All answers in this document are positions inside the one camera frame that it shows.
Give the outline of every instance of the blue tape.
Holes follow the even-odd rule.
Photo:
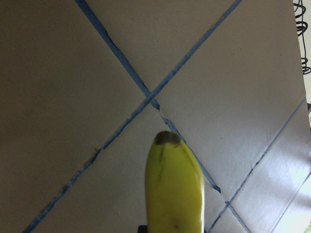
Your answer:
[[[249,178],[249,176],[252,174],[253,170],[255,169],[255,167],[262,161],[262,159],[264,158],[264,156],[267,154],[267,152],[269,151],[269,149],[271,148],[271,146],[275,143],[275,141],[278,139],[278,137],[281,135],[281,133],[284,131],[285,127],[288,125],[288,123],[291,121],[291,119],[294,117],[294,115],[296,114],[296,112],[298,111],[298,109],[302,106],[302,104],[306,101],[306,97],[304,97],[302,99],[302,101],[299,103],[299,105],[295,108],[295,110],[293,111],[293,113],[290,115],[290,117],[287,119],[287,121],[284,123],[284,125],[281,127],[281,129],[278,131],[278,133],[275,135],[275,137],[273,138],[273,140],[269,143],[268,147],[265,149],[265,151],[263,152],[263,154],[260,156],[260,158],[257,160],[257,162],[255,163],[255,165],[252,167],[252,169],[249,171],[249,173],[246,175],[246,177],[244,178],[244,180],[242,181],[240,187],[235,191],[235,193],[233,194],[233,196],[231,197],[231,199],[226,202],[226,206],[223,208],[223,210],[219,213],[218,217],[215,219],[215,221],[213,222],[213,224],[211,225],[211,227],[209,228],[209,230],[207,232],[210,232],[211,229],[213,229],[213,227],[215,226],[216,222],[219,220],[219,218],[223,215],[223,213],[225,212],[226,208],[228,207],[228,205],[231,205],[232,201],[234,200],[234,198],[236,197],[236,195],[239,193],[239,191],[242,189],[242,187],[244,186],[245,182],[247,181],[247,179]]]
[[[76,181],[84,174],[84,172],[89,169],[89,167],[96,161],[99,154],[105,150],[126,128],[126,126],[138,115],[143,109],[153,100],[153,98],[165,87],[165,85],[172,79],[172,77],[181,69],[181,67],[190,59],[190,57],[198,50],[198,48],[207,40],[207,38],[216,30],[216,28],[228,17],[228,15],[239,5],[242,0],[236,0],[229,9],[224,13],[221,19],[212,26],[202,37],[201,39],[191,48],[191,50],[184,56],[184,58],[176,65],[176,67],[169,72],[169,74],[160,82],[160,84],[148,95],[148,97],[138,106],[138,108],[132,113],[131,117],[127,119],[118,129],[117,131],[108,139],[108,141],[101,147],[101,149],[86,163],[83,168],[78,171],[71,181],[63,188],[59,194],[48,204],[48,206],[27,226],[27,228],[23,231],[23,233],[30,233],[53,209],[53,207],[62,199],[62,197],[67,193],[67,191],[76,183]],[[96,22],[98,19],[94,18],[94,13],[92,14],[92,10],[87,5],[84,0],[76,0],[77,4],[86,12],[86,16],[90,17],[89,20],[91,22]],[[97,23],[93,24],[93,26],[99,27],[100,32],[107,34],[106,30],[101,29],[101,26]]]
[[[235,218],[239,221],[239,223],[242,225],[242,227],[244,228],[244,230],[247,233],[251,233],[251,231],[248,229],[247,225],[243,222],[243,220],[241,219],[241,217],[238,215],[238,213],[235,211],[235,209],[233,208],[233,206],[229,203],[228,205],[229,210],[233,213],[233,215],[235,216]]]
[[[162,119],[164,120],[165,124],[168,125],[168,127],[170,128],[170,130],[174,133],[176,133],[185,143],[185,139],[184,137],[178,132],[177,128],[175,127],[175,125],[173,124],[173,122],[171,122],[169,119],[165,118],[162,116]],[[214,181],[214,179],[211,177],[211,175],[209,174],[209,172],[206,170],[206,168],[203,166],[203,164],[201,163],[201,161],[199,160],[199,158],[195,155],[195,153],[193,152],[193,150],[189,147],[189,149],[191,150],[191,152],[193,153],[193,155],[195,156],[201,170],[202,173],[204,174],[204,176],[206,177],[206,179],[209,181],[209,183],[213,186],[213,188],[215,190],[217,190],[219,193],[221,193],[220,187],[216,184],[216,182]]]
[[[128,72],[128,74],[132,77],[136,85],[142,90],[142,92],[145,94],[145,96],[150,95],[149,89],[146,87],[143,80],[140,78],[140,76],[137,74],[135,69],[132,67],[130,62],[127,60],[123,52],[113,43],[110,36],[108,35],[107,30],[102,25],[102,23],[99,21],[99,19],[96,17],[95,13],[92,11],[90,6],[87,4],[85,0],[75,0],[80,9],[83,11],[83,13],[86,15],[88,20],[91,22],[91,24],[94,26],[94,28],[97,30],[99,35],[102,37],[102,39],[106,42],[106,44],[109,46],[111,51],[115,54],[117,59],[120,61],[120,63],[123,65],[125,70]],[[160,110],[160,105],[156,100],[151,101],[151,105],[155,107],[157,110]]]

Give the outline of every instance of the white surface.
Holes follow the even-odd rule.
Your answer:
[[[89,3],[153,89],[232,1]],[[5,1],[0,20],[0,232],[13,233],[144,96],[74,1]],[[222,189],[206,182],[208,229],[305,96],[295,31],[291,2],[243,1],[156,97],[161,112],[148,106],[134,119],[34,232],[122,233],[146,224],[143,170],[153,138],[167,130],[160,115],[172,120]],[[250,178],[249,192],[234,202],[252,233],[271,229],[310,170],[305,104],[286,129],[282,146],[274,145],[286,160],[267,154],[254,170],[258,180]],[[269,159],[280,164],[274,171]],[[263,176],[266,170],[271,176]],[[280,181],[268,198],[264,178]],[[258,216],[241,196],[255,199],[267,221],[255,224]],[[241,230],[227,209],[212,232]]]
[[[304,232],[311,219],[311,178],[304,183],[273,233]]]
[[[306,119],[301,120],[306,116],[303,106],[305,105],[299,108],[232,202],[251,232],[271,232],[311,172],[311,133],[306,131]]]
[[[157,96],[228,200],[305,96],[293,7],[278,7],[243,1]]]

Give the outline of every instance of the black object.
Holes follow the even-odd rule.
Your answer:
[[[138,227],[137,233],[147,233],[147,225],[140,225]]]

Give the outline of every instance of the banana tip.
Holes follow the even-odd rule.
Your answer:
[[[159,144],[164,144],[164,143],[173,143],[177,144],[180,142],[180,138],[177,134],[169,131],[162,131],[157,134],[155,137],[155,142]]]

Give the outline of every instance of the yellow banana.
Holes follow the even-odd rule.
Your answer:
[[[203,233],[204,180],[187,145],[160,132],[145,171],[148,233]]]

